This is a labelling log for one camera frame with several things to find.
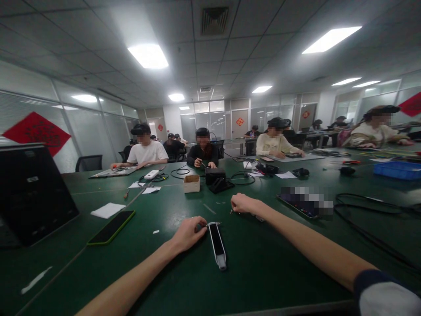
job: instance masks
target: green table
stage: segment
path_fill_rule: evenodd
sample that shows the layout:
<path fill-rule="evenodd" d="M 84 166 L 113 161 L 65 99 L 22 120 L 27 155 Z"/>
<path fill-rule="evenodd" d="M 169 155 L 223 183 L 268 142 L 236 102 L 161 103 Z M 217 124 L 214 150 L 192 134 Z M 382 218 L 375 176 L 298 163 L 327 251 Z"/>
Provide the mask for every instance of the green table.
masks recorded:
<path fill-rule="evenodd" d="M 184 218 L 197 215 L 207 221 L 222 222 L 227 271 L 219 271 L 210 236 L 206 235 L 190 251 L 180 255 L 164 269 L 135 304 L 132 314 L 221 315 L 297 306 L 303 311 L 325 309 L 327 305 L 324 304 L 340 304 L 352 299 L 347 290 L 311 264 L 270 225 L 260 223 L 250 215 L 230 215 L 230 198 L 237 192 L 263 200 L 279 212 L 315 229 L 420 291 L 419 278 L 365 241 L 338 216 L 335 215 L 331 222 L 310 221 L 276 199 L 275 195 L 281 187 L 306 186 L 323 189 L 331 199 L 337 193 L 352 192 L 399 205 L 420 202 L 420 181 L 406 182 L 375 176 L 373 161 L 360 156 L 357 151 L 347 151 L 352 152 L 352 159 L 363 162 L 356 167 L 356 176 L 353 178 L 340 176 L 337 170 L 340 165 L 331 163 L 341 160 L 338 158 L 274 162 L 282 171 L 305 167 L 309 169 L 310 177 L 307 180 L 257 178 L 252 185 L 236 186 L 217 195 L 211 193 L 204 184 L 200 192 L 184 194 L 182 180 L 170 177 L 156 184 L 163 186 L 159 193 L 140 195 L 134 200 L 129 209 L 136 210 L 136 215 L 117 238 L 105 247 L 84 248 L 86 241 L 107 222 L 91 216 L 89 212 L 109 201 L 121 203 L 125 188 L 151 168 L 115 179 L 88 180 L 87 177 L 93 172 L 66 175 L 65 181 L 81 216 L 33 248 L 6 253 L 1 267 L 3 271 L 11 271 L 7 285 L 13 293 L 9 292 L 7 297 L 2 295 L 4 313 L 14 315 L 43 288 L 23 310 L 23 315 L 76 313 L 109 284 L 171 238 Z M 183 165 L 168 164 L 165 171 L 169 173 Z M 227 176 L 243 170 L 242 163 L 228 158 L 220 161 L 220 167 L 226 170 Z M 136 190 L 131 190 L 129 198 L 136 196 Z M 353 220 L 414 262 L 421 262 L 419 218 L 409 215 L 397 218 L 355 211 Z M 36 260 L 31 265 L 24 264 L 31 258 Z M 20 291 L 49 266 L 53 266 L 53 269 L 32 290 L 24 296 L 16 294 L 16 291 Z M 59 271 L 61 273 L 58 277 L 46 286 Z"/>

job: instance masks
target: black office chair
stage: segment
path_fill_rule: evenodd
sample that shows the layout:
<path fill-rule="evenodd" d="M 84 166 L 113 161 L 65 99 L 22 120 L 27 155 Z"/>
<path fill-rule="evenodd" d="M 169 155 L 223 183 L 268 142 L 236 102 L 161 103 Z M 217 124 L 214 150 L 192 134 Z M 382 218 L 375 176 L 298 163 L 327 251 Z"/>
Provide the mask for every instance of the black office chair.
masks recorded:
<path fill-rule="evenodd" d="M 119 151 L 118 152 L 121 156 L 121 158 L 123 159 L 121 162 L 126 162 L 127 158 L 126 158 L 126 154 L 124 153 L 124 151 Z"/>
<path fill-rule="evenodd" d="M 219 156 L 218 159 L 222 159 L 224 157 L 225 149 L 224 149 L 224 141 L 225 140 L 212 140 L 210 143 L 216 145 L 219 149 Z"/>
<path fill-rule="evenodd" d="M 257 138 L 246 138 L 246 156 L 256 156 Z"/>
<path fill-rule="evenodd" d="M 76 172 L 102 170 L 102 155 L 82 156 L 76 163 Z"/>

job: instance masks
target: black cable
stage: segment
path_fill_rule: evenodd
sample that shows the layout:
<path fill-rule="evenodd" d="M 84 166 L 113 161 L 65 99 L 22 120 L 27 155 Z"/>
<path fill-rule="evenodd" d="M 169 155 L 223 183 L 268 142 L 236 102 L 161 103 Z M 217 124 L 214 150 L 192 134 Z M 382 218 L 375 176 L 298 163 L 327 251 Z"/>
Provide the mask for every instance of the black cable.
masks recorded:
<path fill-rule="evenodd" d="M 379 205 L 382 205 L 382 206 L 395 208 L 395 209 L 397 209 L 397 211 L 396 212 L 388 212 L 388 211 L 383 211 L 383 210 L 375 209 L 375 208 L 369 208 L 369 207 L 361 206 L 361 205 L 346 204 L 340 199 L 340 197 L 342 197 L 342 196 L 360 198 L 360 199 L 363 199 L 364 201 L 370 201 L 372 203 L 379 204 Z M 345 215 L 343 215 L 338 210 L 338 208 L 342 208 L 342 207 L 343 208 L 357 208 L 357 209 L 362 209 L 362 210 L 366 210 L 366 211 L 370 211 L 370 212 L 377 212 L 377 213 L 390 215 L 390 216 L 399 216 L 399 215 L 401 215 L 405 212 L 412 212 L 412 213 L 415 213 L 415 214 L 421 214 L 421 211 L 419 211 L 418 205 L 414 205 L 414 206 L 411 206 L 411 207 L 402 207 L 402 206 L 398 206 L 398 205 L 391 204 L 391 203 L 388 203 L 388 202 L 377 201 L 377 200 L 369 198 L 369 197 L 365 197 L 365 196 L 358 195 L 358 194 L 351 194 L 351 193 L 338 194 L 338 195 L 336 195 L 336 200 L 339 202 L 339 204 L 334 205 L 333 211 L 336 214 L 338 214 L 338 216 L 340 218 L 342 218 L 346 223 L 348 223 L 351 226 L 351 228 L 355 229 L 360 235 L 362 235 L 365 239 L 367 239 L 369 242 L 374 244 L 376 247 L 383 250 L 384 252 L 386 252 L 387 254 L 392 256 L 394 259 L 396 259 L 400 263 L 403 263 L 410 270 L 412 270 L 412 271 L 414 271 L 418 274 L 421 273 L 421 267 L 418 264 L 413 263 L 410 259 L 408 259 L 405 255 L 403 255 L 402 253 L 400 253 L 399 251 L 394 249 L 392 246 L 390 246 L 389 244 L 387 244 L 386 242 L 384 242 L 380 238 L 377 238 L 376 236 L 371 234 L 369 231 L 361 228 L 356 223 L 354 223 L 352 220 L 346 218 Z"/>

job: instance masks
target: ceiling light panel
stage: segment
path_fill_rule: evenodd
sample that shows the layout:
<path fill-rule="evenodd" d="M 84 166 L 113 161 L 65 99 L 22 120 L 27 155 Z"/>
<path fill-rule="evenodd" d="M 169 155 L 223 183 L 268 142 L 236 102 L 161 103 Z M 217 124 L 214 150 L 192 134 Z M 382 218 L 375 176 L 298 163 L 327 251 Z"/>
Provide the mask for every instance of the ceiling light panel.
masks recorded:
<path fill-rule="evenodd" d="M 302 54 L 322 53 L 334 47 L 339 42 L 361 29 L 361 26 L 355 26 L 343 29 L 332 29 L 324 34 L 317 42 L 307 48 Z"/>

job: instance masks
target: white paper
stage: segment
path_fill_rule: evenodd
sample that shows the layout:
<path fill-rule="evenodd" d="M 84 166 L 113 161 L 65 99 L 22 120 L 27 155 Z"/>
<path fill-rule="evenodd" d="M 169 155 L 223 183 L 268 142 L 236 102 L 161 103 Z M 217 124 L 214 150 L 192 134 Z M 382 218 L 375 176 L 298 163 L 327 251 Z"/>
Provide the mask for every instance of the white paper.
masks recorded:
<path fill-rule="evenodd" d="M 128 189 L 137 188 L 137 187 L 140 188 L 140 187 L 143 187 L 144 185 L 145 185 L 144 183 L 139 183 L 139 181 L 136 181 L 136 182 L 133 182 L 133 184 L 129 186 Z"/>
<path fill-rule="evenodd" d="M 125 205 L 122 204 L 114 204 L 114 203 L 108 203 L 107 205 L 104 205 L 103 207 L 92 211 L 91 214 L 94 216 L 98 216 L 101 218 L 108 219 L 121 209 L 125 208 Z"/>
<path fill-rule="evenodd" d="M 280 175 L 276 175 L 276 176 L 279 177 L 279 178 L 281 178 L 281 179 L 293 179 L 293 178 L 296 178 L 296 176 L 293 175 L 291 173 L 291 171 L 288 171 L 286 173 L 283 173 L 283 174 L 280 174 Z"/>
<path fill-rule="evenodd" d="M 375 161 L 375 162 L 389 162 L 389 161 L 392 161 L 392 158 L 376 158 L 376 159 L 370 159 L 370 160 Z"/>
<path fill-rule="evenodd" d="M 146 188 L 146 190 L 144 190 L 142 194 L 153 193 L 153 192 L 159 191 L 160 189 L 161 189 L 161 187 L 157 187 L 157 188 Z"/>
<path fill-rule="evenodd" d="M 37 284 L 37 283 L 38 283 L 38 281 L 39 281 L 39 280 L 41 280 L 41 279 L 45 276 L 45 274 L 48 272 L 48 270 L 50 270 L 51 268 L 52 268 L 52 267 L 49 267 L 47 270 L 45 270 L 45 271 L 41 272 L 40 274 L 38 274 L 38 276 L 37 276 L 35 279 L 33 279 L 33 280 L 31 281 L 31 283 L 29 283 L 29 284 L 28 284 L 28 286 L 27 286 L 27 287 L 24 287 L 24 288 L 21 290 L 22 295 L 23 295 L 23 294 L 25 294 L 26 292 L 28 292 L 30 289 L 32 289 L 32 287 L 33 287 L 35 284 Z"/>

